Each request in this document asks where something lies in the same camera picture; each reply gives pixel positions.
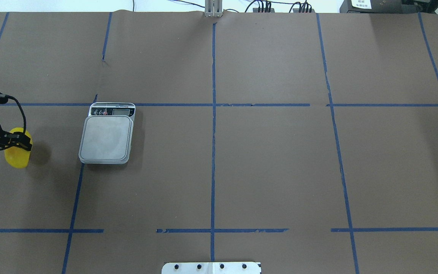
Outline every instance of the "scale platform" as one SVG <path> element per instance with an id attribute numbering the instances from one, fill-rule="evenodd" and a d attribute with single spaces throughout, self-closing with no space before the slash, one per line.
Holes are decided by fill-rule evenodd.
<path id="1" fill-rule="evenodd" d="M 129 160 L 135 105 L 94 103 L 84 122 L 79 158 L 84 164 L 124 164 Z"/>

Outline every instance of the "sticker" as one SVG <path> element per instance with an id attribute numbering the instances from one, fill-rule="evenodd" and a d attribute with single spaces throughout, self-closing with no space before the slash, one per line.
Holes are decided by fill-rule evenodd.
<path id="1" fill-rule="evenodd" d="M 351 5 L 360 9 L 371 9 L 371 0 L 351 0 Z"/>

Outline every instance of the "metal clamp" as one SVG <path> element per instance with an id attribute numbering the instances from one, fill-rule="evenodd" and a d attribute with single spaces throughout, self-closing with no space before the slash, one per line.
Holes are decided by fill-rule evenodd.
<path id="1" fill-rule="evenodd" d="M 222 17 L 222 0 L 205 0 L 205 17 Z"/>

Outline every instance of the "white mounting plate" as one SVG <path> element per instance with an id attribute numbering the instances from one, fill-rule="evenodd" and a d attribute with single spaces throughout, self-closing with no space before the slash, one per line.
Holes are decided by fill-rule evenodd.
<path id="1" fill-rule="evenodd" d="M 261 274 L 261 263 L 257 262 L 197 262 L 166 263 L 162 274 Z"/>

